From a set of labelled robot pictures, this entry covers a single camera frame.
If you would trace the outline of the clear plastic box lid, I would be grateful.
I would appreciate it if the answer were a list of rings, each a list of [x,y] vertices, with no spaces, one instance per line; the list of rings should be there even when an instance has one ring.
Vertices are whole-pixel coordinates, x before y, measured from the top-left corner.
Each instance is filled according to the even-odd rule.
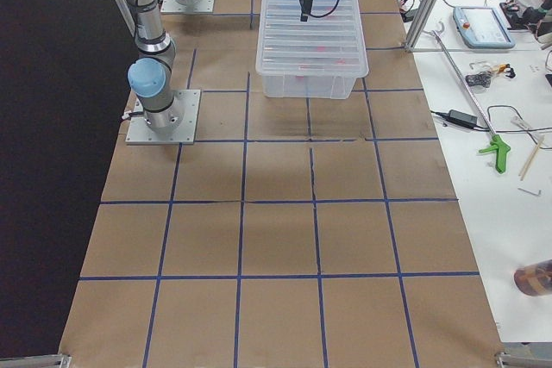
[[[368,74],[358,0],[314,0],[301,22],[299,0],[261,0],[255,69],[260,75]]]

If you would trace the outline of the clear plastic storage box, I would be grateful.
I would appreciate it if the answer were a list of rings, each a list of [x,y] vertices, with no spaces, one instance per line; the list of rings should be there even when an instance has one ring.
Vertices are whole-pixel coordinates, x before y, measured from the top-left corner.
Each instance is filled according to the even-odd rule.
[[[267,97],[347,99],[357,77],[340,76],[262,76]]]

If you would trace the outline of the blue teach pendant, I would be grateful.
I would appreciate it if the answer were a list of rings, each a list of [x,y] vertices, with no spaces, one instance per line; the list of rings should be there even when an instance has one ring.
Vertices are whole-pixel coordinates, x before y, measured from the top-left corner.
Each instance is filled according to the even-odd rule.
[[[453,8],[453,20],[464,43],[472,49],[511,49],[516,43],[492,7]]]

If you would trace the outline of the small black gadget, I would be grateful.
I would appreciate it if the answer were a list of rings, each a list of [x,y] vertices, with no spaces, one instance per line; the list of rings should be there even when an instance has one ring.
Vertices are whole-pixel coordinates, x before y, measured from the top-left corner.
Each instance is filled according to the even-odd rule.
[[[492,82],[493,75],[490,72],[479,72],[465,76],[465,81],[470,87],[489,88]]]

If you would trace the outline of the black power adapter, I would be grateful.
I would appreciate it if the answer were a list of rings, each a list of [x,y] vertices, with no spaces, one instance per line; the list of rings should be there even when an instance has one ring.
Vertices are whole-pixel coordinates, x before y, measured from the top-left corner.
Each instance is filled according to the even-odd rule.
[[[448,112],[431,110],[431,113],[433,115],[439,116],[447,123],[452,123],[462,128],[472,130],[486,130],[486,128],[478,124],[478,118],[475,115],[470,115],[456,109],[450,109]]]

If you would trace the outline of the wooden chopstick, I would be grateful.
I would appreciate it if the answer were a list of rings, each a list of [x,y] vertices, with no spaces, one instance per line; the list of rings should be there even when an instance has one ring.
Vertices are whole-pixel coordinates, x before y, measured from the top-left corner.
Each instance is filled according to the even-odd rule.
[[[531,150],[530,155],[528,156],[527,160],[525,160],[524,165],[523,165],[521,171],[518,174],[519,179],[521,181],[524,181],[524,179],[525,179],[525,177],[526,177],[526,175],[527,175],[527,173],[528,173],[528,171],[531,167],[531,164],[533,163],[533,161],[534,161],[538,151],[540,150],[541,145],[543,144],[543,142],[544,142],[544,136],[540,135],[538,137],[538,140],[537,140],[534,148]]]

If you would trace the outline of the silver hex key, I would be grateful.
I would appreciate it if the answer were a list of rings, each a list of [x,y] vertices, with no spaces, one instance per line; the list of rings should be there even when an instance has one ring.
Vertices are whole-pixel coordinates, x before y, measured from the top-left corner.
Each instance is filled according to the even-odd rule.
[[[532,195],[532,196],[542,195],[542,190],[528,190],[528,189],[521,188],[521,187],[518,187],[517,189],[524,192],[524,193],[526,193],[526,194]]]

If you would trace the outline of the brown patterned cylinder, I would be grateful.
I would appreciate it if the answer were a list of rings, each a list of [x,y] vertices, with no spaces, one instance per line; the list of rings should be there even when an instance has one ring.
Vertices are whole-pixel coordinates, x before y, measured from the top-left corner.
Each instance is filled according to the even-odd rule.
[[[551,260],[518,268],[513,275],[517,288],[527,296],[551,294]]]

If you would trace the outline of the green handled reacher tool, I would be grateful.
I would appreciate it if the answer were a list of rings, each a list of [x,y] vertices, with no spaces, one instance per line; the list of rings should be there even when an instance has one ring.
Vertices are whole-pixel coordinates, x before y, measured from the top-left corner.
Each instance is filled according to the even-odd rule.
[[[436,43],[441,48],[442,52],[444,53],[447,61],[450,63],[456,77],[458,78],[460,85],[463,87],[463,90],[466,92],[467,96],[470,98],[471,102],[473,103],[474,107],[477,109],[478,113],[482,116],[484,122],[486,123],[486,126],[489,130],[490,134],[490,144],[487,148],[480,149],[480,153],[492,153],[495,152],[496,158],[495,158],[495,170],[503,174],[506,172],[506,162],[507,162],[507,156],[508,152],[510,152],[511,148],[508,144],[506,144],[500,134],[495,130],[490,118],[486,115],[485,111],[483,110],[482,106],[480,105],[478,99],[474,95],[471,87],[468,85],[465,77],[462,75],[460,68],[455,63],[452,55],[450,54],[449,50],[445,47],[441,37],[440,32],[437,30],[430,30],[428,32],[431,36],[433,36],[436,40]]]

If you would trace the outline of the grey corner bracket right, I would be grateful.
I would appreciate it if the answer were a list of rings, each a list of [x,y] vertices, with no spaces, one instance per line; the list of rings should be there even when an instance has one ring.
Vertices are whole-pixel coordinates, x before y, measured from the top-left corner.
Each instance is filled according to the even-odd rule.
[[[511,355],[505,352],[495,354],[495,361],[498,367],[518,367],[518,368],[552,368],[550,359],[535,359]]]

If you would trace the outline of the grey corner bracket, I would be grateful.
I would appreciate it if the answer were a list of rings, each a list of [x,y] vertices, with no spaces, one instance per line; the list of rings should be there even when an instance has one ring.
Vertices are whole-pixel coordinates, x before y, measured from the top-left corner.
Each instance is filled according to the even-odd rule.
[[[50,354],[1,359],[1,368],[69,368],[71,362],[70,355]]]
[[[505,352],[495,354],[495,361],[498,367],[518,367],[518,368],[552,368],[550,359],[535,359],[511,355]]]

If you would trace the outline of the grey corner bracket left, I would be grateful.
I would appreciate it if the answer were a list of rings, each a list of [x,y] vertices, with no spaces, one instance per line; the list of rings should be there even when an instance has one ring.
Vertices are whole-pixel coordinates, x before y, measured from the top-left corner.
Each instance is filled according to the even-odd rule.
[[[69,368],[71,362],[70,355],[50,354],[1,359],[1,368]]]

